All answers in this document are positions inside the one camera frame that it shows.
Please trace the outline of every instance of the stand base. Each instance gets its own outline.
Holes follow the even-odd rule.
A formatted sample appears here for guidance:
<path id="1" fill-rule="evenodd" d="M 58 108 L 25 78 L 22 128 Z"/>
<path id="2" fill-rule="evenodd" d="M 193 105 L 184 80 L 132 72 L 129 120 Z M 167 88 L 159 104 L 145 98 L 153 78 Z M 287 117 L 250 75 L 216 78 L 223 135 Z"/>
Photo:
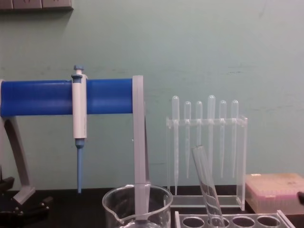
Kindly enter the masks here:
<path id="1" fill-rule="evenodd" d="M 242 208 L 237 196 L 218 196 L 221 208 Z M 173 196 L 171 208 L 205 208 L 203 196 Z"/>

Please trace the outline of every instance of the grey stand leg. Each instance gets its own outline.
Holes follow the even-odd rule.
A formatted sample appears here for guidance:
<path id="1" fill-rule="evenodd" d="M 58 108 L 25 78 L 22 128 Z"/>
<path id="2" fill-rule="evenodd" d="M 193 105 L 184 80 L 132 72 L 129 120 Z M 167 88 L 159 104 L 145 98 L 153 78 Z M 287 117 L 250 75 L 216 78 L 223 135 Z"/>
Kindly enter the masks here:
<path id="1" fill-rule="evenodd" d="M 16 166 L 21 182 L 21 190 L 14 196 L 14 199 L 23 204 L 31 195 L 34 194 L 35 188 L 32 186 L 29 178 L 28 165 L 20 137 L 20 132 L 15 117 L 2 120 L 5 131 L 8 135 L 10 146 L 12 148 Z"/>
<path id="2" fill-rule="evenodd" d="M 134 134 L 134 178 L 135 184 L 150 183 L 147 137 L 144 110 L 143 76 L 133 76 L 133 134 Z M 137 220 L 146 219 L 139 216 L 148 213 L 149 185 L 135 186 L 135 214 Z"/>

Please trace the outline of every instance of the glass beaker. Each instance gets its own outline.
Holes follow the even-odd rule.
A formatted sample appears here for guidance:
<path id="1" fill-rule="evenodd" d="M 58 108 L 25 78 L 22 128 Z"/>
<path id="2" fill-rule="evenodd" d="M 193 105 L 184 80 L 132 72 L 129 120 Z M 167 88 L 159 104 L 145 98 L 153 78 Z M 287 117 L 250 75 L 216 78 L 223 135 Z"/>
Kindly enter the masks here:
<path id="1" fill-rule="evenodd" d="M 167 189 L 151 184 L 113 189 L 102 201 L 106 228 L 171 228 L 172 201 Z"/>

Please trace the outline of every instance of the blue pipette holder bar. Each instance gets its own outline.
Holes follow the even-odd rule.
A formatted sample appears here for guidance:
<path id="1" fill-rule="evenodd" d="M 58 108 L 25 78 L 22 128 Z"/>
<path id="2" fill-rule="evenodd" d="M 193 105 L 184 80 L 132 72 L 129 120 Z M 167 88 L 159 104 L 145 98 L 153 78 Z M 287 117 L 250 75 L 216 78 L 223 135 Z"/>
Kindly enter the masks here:
<path id="1" fill-rule="evenodd" d="M 1 117 L 71 115 L 71 81 L 3 81 Z M 131 114 L 132 79 L 87 81 L 88 114 Z"/>

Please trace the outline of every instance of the pipette tip box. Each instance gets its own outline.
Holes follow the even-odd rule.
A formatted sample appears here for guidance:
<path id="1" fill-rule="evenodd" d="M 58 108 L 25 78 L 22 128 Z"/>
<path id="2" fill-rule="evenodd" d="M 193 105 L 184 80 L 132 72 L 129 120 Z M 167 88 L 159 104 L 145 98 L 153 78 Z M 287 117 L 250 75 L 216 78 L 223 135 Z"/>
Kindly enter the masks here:
<path id="1" fill-rule="evenodd" d="M 297 197 L 304 192 L 304 178 L 296 173 L 246 175 L 246 202 L 255 213 L 304 214 Z"/>

